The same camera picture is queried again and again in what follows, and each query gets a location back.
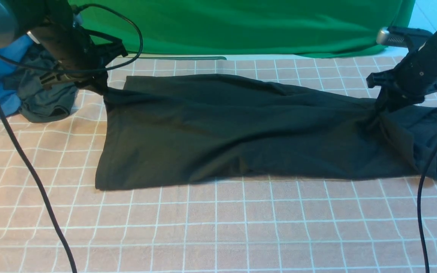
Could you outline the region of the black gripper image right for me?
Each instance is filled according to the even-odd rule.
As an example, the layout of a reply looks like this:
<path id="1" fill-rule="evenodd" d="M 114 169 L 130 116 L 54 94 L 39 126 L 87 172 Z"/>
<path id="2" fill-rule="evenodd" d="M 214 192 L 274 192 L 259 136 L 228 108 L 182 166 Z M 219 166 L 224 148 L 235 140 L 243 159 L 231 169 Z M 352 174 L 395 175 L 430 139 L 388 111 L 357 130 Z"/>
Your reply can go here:
<path id="1" fill-rule="evenodd" d="M 427 95 L 437 93 L 437 82 L 425 89 L 414 88 L 413 91 L 408 90 L 414 83 L 416 81 L 413 81 L 407 87 L 400 86 L 399 81 L 394 78 L 393 70 L 371 73 L 366 78 L 368 88 L 377 86 L 381 88 L 374 103 L 375 112 L 393 112 L 410 105 L 421 104 L 425 101 Z"/>

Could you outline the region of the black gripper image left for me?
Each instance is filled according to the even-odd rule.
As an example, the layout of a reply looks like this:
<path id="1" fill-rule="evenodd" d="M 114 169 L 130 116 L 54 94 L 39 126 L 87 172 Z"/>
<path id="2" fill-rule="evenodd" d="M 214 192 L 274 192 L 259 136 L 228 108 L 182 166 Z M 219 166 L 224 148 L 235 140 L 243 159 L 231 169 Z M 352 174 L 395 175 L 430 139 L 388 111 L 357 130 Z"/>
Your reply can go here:
<path id="1" fill-rule="evenodd" d="M 100 45 L 90 43 L 86 49 L 62 41 L 45 42 L 43 46 L 57 61 L 52 72 L 40 76 L 45 90 L 54 85 L 72 83 L 79 89 L 104 95 L 108 91 L 106 66 L 116 57 L 128 55 L 122 41 Z"/>

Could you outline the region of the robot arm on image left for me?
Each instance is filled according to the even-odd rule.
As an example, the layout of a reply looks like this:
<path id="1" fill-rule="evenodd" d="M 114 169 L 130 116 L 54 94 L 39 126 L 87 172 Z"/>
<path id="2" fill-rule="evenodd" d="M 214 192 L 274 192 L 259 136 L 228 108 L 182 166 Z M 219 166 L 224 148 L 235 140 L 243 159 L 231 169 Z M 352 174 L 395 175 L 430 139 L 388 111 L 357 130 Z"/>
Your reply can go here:
<path id="1" fill-rule="evenodd" d="M 40 77 L 45 90 L 72 83 L 104 95 L 106 66 L 128 52 L 121 39 L 82 27 L 80 10 L 67 0 L 0 0 L 0 48 L 31 33 L 56 60 Z"/>

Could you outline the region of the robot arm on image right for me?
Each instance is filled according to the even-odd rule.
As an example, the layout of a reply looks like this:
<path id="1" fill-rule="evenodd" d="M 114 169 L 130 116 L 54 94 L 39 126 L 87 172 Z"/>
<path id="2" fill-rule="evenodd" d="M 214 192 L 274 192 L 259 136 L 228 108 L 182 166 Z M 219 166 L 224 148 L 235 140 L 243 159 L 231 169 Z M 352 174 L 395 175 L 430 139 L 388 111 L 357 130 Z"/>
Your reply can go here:
<path id="1" fill-rule="evenodd" d="M 437 31 L 389 26 L 379 31 L 376 42 L 408 49 L 393 69 L 371 73 L 366 78 L 368 88 L 381 88 L 375 101 L 376 111 L 396 111 L 420 104 L 427 95 L 437 93 Z"/>

